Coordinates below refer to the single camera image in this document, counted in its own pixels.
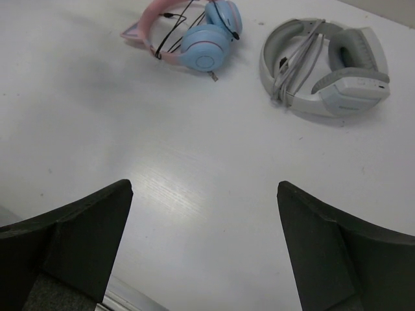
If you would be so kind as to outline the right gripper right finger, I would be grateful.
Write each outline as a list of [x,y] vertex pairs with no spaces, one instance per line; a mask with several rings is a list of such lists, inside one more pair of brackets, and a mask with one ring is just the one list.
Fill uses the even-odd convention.
[[278,209],[303,310],[413,310],[414,237],[278,185]]

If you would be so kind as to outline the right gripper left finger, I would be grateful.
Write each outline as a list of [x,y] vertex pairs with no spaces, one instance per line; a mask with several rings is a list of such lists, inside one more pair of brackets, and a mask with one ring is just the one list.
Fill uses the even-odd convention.
[[94,310],[103,301],[132,204],[121,179],[38,216],[1,209],[1,309]]

